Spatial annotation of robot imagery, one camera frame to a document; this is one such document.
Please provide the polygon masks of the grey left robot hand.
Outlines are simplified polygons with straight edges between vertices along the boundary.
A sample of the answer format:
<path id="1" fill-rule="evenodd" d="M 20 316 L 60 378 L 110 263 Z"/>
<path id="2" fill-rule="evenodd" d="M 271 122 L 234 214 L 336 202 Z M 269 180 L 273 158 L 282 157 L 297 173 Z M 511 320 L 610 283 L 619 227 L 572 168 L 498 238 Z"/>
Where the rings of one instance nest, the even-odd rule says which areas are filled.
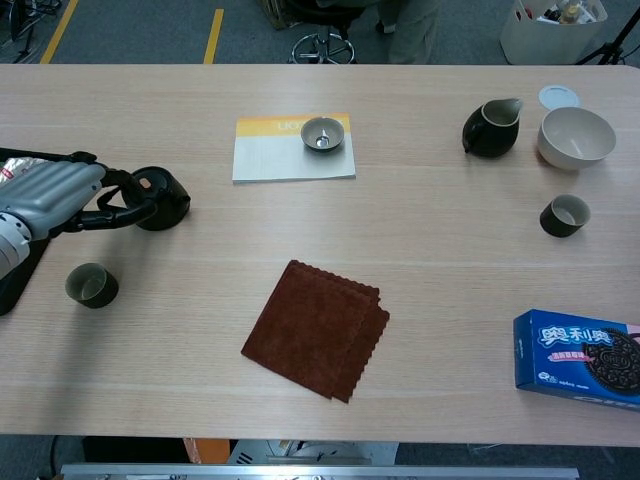
<path id="1" fill-rule="evenodd" d="M 1 159 L 44 162 L 1 187 L 1 237 L 22 246 L 62 232 L 117 229 L 157 214 L 158 200 L 134 176 L 87 152 L 49 154 L 3 148 Z"/>

